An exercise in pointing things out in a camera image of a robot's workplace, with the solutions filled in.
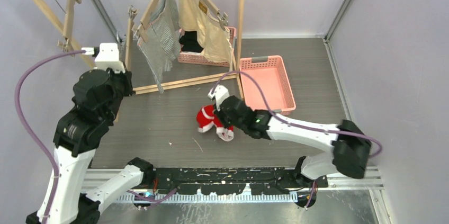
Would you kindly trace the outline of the wooden hanger of red underwear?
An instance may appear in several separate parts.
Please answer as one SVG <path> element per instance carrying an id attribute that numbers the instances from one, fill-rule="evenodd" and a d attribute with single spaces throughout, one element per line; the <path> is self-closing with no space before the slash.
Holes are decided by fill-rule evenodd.
<path id="1" fill-rule="evenodd" d="M 134 18 L 136 17 L 136 15 L 137 9 L 131 5 L 128 10 L 128 25 L 127 25 L 125 55 L 124 55 L 124 64 L 127 70 L 131 70 L 131 48 L 133 44 Z"/>

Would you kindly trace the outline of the wooden hanger of striped underwear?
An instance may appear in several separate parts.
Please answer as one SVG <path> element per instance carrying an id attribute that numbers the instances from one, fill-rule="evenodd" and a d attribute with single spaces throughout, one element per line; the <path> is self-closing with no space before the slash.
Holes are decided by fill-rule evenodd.
<path id="1" fill-rule="evenodd" d="M 155 11 L 155 9 L 158 7 L 158 3 L 160 0 L 150 0 L 147 8 L 145 9 L 140 21 L 139 25 L 135 29 L 135 34 L 142 38 L 144 42 L 148 41 L 148 34 L 146 33 L 147 26 L 150 23 L 151 14 Z"/>

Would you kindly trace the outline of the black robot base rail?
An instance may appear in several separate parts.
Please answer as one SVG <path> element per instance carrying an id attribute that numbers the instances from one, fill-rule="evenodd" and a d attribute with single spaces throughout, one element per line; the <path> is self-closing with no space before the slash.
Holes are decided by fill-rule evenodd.
<path id="1" fill-rule="evenodd" d="M 134 189 L 165 194 L 175 189 L 180 195 L 240 195 L 246 187 L 251 195 L 281 195 L 290 191 L 309 189 L 299 184 L 294 169 L 285 167 L 237 168 L 157 168 L 152 183 Z"/>

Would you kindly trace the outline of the red underwear white trim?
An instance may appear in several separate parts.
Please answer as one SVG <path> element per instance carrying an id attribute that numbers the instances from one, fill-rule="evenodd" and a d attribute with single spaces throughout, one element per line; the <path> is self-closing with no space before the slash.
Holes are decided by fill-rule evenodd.
<path id="1" fill-rule="evenodd" d="M 197 130 L 199 133 L 205 133 L 212 129 L 216 135 L 225 142 L 234 139 L 233 126 L 225 127 L 217 115 L 214 113 L 213 105 L 202 106 L 196 115 Z"/>

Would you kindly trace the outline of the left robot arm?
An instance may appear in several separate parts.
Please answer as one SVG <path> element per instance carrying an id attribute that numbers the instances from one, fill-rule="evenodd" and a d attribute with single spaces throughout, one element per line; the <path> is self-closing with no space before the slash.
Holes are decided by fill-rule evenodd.
<path id="1" fill-rule="evenodd" d="M 53 138 L 58 168 L 56 189 L 48 187 L 40 209 L 26 223 L 97 223 L 104 210 L 126 191 L 149 188 L 156 173 L 139 157 L 101 186 L 82 192 L 87 169 L 102 137 L 113 126 L 123 98 L 134 94 L 130 71 L 93 69 L 74 85 L 74 107 L 57 123 Z"/>

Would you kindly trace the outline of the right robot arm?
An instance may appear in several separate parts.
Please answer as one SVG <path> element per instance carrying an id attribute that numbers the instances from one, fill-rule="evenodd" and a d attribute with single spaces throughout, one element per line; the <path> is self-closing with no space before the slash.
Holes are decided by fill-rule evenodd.
<path id="1" fill-rule="evenodd" d="M 319 124 L 290 119 L 268 110 L 252 110 L 236 96 L 217 102 L 214 112 L 224 126 L 238 128 L 251 138 L 290 141 L 322 150 L 298 159 L 293 177 L 300 187 L 334 173 L 354 179 L 365 176 L 372 144 L 352 121 Z"/>

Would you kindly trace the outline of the grey striped underwear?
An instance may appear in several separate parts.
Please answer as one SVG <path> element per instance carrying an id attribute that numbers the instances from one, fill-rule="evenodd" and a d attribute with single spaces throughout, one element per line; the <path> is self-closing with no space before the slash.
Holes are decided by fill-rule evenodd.
<path id="1" fill-rule="evenodd" d="M 146 29 L 148 41 L 144 42 L 138 37 L 138 47 L 151 69 L 160 93 L 164 91 L 163 73 L 171 70 L 172 61 L 177 59 L 181 51 L 179 30 L 176 0 L 160 0 Z"/>

